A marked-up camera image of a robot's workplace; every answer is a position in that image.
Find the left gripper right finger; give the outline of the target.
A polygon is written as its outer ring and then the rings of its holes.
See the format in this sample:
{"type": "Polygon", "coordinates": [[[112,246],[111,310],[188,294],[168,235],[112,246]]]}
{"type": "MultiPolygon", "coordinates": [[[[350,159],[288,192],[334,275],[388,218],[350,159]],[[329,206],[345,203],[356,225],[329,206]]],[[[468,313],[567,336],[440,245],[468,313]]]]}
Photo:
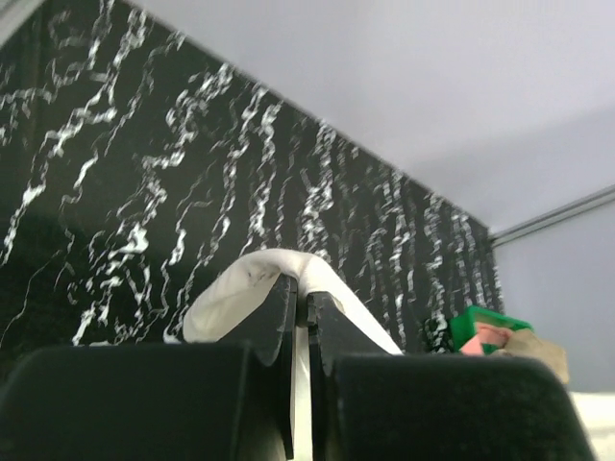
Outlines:
{"type": "Polygon", "coordinates": [[[307,297],[315,460],[399,458],[399,358],[386,353],[335,306],[307,297]]]}

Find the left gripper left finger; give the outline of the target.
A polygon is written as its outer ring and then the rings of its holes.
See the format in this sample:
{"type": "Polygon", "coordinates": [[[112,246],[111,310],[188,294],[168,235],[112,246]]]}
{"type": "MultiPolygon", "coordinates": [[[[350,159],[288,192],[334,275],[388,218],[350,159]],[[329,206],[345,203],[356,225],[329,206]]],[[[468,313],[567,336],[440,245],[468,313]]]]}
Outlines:
{"type": "Polygon", "coordinates": [[[264,301],[222,336],[222,344],[246,345],[252,353],[248,405],[239,459],[291,459],[292,354],[297,281],[278,276],[264,301]]]}

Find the cream white t shirt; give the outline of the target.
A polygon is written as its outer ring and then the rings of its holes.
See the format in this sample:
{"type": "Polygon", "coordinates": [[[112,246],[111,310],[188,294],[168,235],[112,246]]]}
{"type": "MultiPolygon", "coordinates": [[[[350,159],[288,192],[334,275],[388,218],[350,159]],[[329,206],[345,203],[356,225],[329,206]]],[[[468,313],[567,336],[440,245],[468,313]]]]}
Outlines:
{"type": "Polygon", "coordinates": [[[265,249],[237,259],[184,314],[188,343],[246,339],[259,351],[283,358],[283,424],[291,460],[312,460],[312,367],[309,363],[308,296],[322,294],[326,312],[341,315],[378,352],[401,349],[367,307],[321,257],[265,249]]]}

